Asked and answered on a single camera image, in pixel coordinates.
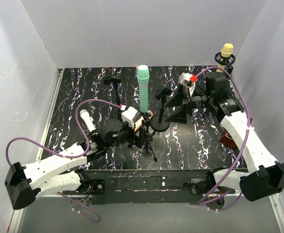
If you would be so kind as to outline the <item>small black tripod stand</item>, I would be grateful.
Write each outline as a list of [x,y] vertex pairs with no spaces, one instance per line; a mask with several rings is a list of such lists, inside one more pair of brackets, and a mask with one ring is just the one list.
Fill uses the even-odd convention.
[[136,146],[137,148],[142,149],[143,147],[146,147],[147,150],[152,152],[153,159],[157,162],[157,157],[150,145],[155,135],[155,131],[149,131],[153,115],[152,111],[148,110],[147,113],[138,114],[137,117],[134,118],[133,135],[131,141],[128,141],[128,148]]

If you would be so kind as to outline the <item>yellow microphone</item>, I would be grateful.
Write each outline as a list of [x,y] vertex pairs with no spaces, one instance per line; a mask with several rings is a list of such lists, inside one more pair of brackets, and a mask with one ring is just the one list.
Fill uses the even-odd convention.
[[236,61],[233,55],[234,46],[231,43],[225,43],[220,52],[218,52],[214,59],[218,63],[218,67],[225,69],[229,74],[233,71],[233,63]]

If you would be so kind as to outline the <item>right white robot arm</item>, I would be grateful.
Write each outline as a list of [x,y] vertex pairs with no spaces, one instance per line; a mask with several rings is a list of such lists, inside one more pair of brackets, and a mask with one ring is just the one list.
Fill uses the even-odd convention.
[[182,73],[179,87],[168,107],[178,107],[166,122],[187,122],[193,109],[208,108],[230,139],[221,138],[227,147],[239,149],[247,165],[247,172],[218,168],[208,172],[206,179],[193,184],[197,193],[207,193],[212,188],[226,187],[243,193],[249,201],[281,193],[284,189],[284,163],[280,163],[264,146],[247,116],[241,102],[228,90],[228,80],[223,73],[206,75],[205,90],[195,90],[197,77]]

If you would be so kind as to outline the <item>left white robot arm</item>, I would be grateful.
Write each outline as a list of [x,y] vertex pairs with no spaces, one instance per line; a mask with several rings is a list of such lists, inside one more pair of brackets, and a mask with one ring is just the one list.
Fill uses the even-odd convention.
[[142,148],[149,145],[154,136],[142,117],[124,122],[112,118],[99,129],[91,117],[82,114],[82,119],[89,130],[85,142],[75,143],[62,152],[53,152],[46,159],[26,165],[8,162],[4,185],[14,210],[29,206],[39,197],[62,191],[83,194],[93,189],[97,193],[96,186],[75,168],[102,157],[108,149],[124,142]]

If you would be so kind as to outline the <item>pink microphone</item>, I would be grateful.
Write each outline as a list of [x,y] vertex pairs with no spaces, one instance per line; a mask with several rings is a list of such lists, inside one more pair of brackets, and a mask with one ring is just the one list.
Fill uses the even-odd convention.
[[[148,115],[149,115],[149,119],[151,120],[151,118],[153,117],[153,112],[151,110],[148,110]],[[139,115],[138,119],[135,120],[135,129],[134,132],[136,132],[141,126],[142,126],[142,121],[144,120],[142,115]]]

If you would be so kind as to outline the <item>black tripod shock-mount stand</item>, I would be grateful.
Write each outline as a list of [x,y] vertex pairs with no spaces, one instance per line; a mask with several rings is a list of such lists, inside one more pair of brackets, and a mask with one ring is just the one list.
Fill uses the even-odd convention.
[[225,69],[229,74],[232,74],[233,64],[236,61],[235,56],[232,53],[218,52],[214,57],[218,63],[218,67]]

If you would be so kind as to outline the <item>green microphone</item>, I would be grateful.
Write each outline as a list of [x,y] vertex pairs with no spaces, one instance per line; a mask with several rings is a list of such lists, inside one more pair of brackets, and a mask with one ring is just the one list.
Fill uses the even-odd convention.
[[148,83],[149,68],[147,65],[139,65],[137,69],[137,80],[139,85],[140,111],[146,113],[148,111]]

